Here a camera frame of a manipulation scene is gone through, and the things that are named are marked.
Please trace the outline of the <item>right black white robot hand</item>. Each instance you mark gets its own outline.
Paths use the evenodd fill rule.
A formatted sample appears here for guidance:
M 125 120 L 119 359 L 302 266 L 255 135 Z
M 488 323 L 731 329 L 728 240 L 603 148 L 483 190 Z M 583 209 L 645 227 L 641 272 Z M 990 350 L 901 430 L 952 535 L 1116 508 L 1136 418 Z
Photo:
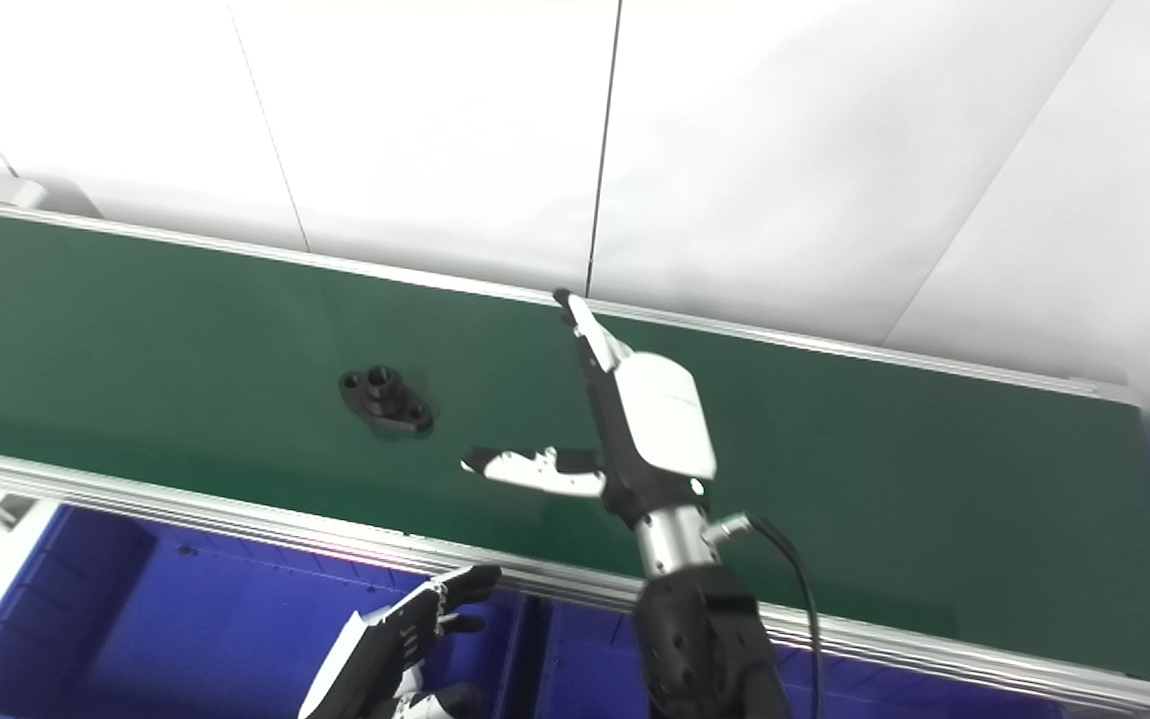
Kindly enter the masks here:
M 575 337 L 599 446 L 470 448 L 461 467 L 508 485 L 597 497 L 629 528 L 662 511 L 706 517 L 716 456 L 693 375 L 618 341 L 583 297 L 558 288 L 553 299 Z

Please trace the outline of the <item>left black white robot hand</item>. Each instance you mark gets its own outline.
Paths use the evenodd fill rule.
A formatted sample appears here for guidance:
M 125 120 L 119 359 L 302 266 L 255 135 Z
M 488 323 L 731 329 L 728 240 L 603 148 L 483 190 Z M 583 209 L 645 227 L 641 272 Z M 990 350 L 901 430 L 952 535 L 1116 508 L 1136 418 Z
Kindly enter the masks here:
M 427 690 L 421 666 L 448 634 L 482 632 L 461 613 L 496 591 L 503 569 L 465 565 L 428 578 L 386 609 L 352 613 L 319 664 L 297 710 L 300 718 L 471 718 L 482 706 L 470 683 Z

